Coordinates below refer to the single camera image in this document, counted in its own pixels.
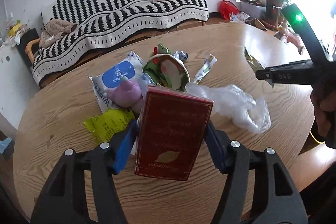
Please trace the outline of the person's right hand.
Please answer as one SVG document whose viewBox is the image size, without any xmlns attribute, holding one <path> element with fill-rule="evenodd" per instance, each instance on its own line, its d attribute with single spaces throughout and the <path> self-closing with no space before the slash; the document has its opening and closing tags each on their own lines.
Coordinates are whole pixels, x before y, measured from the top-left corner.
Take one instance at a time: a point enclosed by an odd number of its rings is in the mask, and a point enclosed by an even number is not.
<svg viewBox="0 0 336 224">
<path fill-rule="evenodd" d="M 335 81 L 316 84 L 310 95 L 314 106 L 318 140 L 335 149 Z"/>
</svg>

